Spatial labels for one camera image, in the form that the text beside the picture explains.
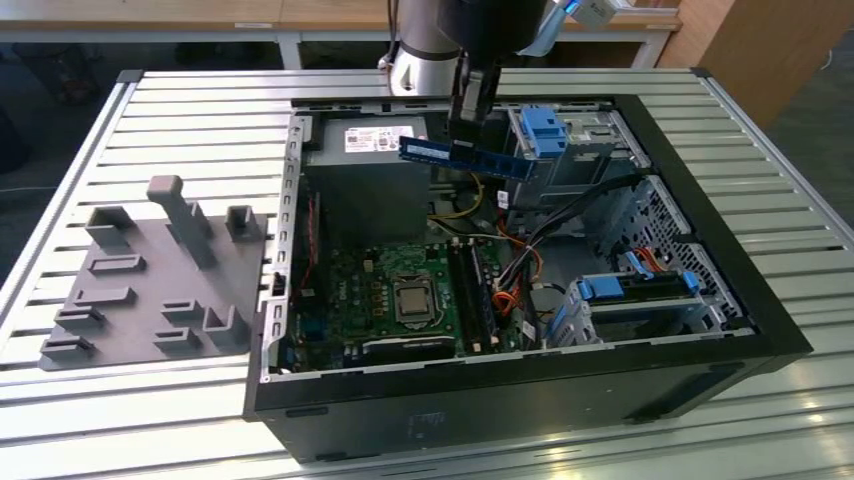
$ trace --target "chip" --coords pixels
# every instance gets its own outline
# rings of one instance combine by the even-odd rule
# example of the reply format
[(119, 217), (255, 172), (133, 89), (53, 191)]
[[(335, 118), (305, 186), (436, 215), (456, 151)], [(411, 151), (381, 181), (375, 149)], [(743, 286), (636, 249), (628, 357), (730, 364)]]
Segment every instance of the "chip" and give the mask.
[(436, 322), (434, 284), (428, 274), (397, 275), (393, 279), (395, 320), (405, 328), (420, 330)]
[(425, 288), (404, 288), (399, 291), (399, 297), (400, 313), (403, 315), (417, 315), (429, 312)]

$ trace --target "yellow wire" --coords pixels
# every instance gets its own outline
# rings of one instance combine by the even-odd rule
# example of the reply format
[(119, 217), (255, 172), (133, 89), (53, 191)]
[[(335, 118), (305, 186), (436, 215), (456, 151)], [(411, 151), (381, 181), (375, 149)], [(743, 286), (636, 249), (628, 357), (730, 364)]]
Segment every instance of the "yellow wire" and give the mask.
[(468, 175), (471, 175), (471, 178), (475, 180), (475, 183), (478, 184), (478, 199), (475, 200), (475, 204), (471, 206), (471, 208), (468, 208), (467, 210), (463, 210), (462, 212), (427, 215), (427, 218), (438, 219), (438, 220), (463, 218), (471, 215), (475, 212), (475, 210), (478, 210), (478, 207), (480, 207), (480, 203), (483, 203), (483, 184), (480, 183), (480, 179), (474, 173), (470, 173)]

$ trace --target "aluminum slotted table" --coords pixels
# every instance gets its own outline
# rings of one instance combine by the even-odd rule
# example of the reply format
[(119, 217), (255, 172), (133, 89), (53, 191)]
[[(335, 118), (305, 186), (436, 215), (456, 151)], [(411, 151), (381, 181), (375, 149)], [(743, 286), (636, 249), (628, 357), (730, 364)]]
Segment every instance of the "aluminum slotted table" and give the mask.
[(671, 421), (305, 466), (263, 424), (240, 420), (245, 355), (43, 372), (39, 348), (83, 263), (93, 206), (161, 216), (143, 201), (147, 181), (176, 174), (208, 215), (248, 204), (275, 231), (289, 99), (387, 95), (372, 71), (125, 72), (0, 292), (0, 477), (854, 474), (851, 230), (712, 79), (687, 70), (508, 71), (499, 93), (532, 92), (640, 96), (803, 328), (810, 357)]

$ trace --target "power supply label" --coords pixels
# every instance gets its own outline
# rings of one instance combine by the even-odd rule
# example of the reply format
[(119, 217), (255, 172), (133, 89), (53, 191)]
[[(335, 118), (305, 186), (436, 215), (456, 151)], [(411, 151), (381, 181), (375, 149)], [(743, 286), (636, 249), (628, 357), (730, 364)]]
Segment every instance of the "power supply label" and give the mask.
[(344, 152), (396, 152), (400, 136), (412, 137), (411, 126), (348, 128), (344, 132)]

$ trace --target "wooden cabinet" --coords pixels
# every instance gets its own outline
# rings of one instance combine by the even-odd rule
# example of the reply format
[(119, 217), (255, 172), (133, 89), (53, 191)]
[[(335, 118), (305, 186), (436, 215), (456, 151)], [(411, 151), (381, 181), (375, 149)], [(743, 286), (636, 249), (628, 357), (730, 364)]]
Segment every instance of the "wooden cabinet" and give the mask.
[(704, 67), (770, 125), (854, 21), (854, 0), (682, 0), (659, 67)]

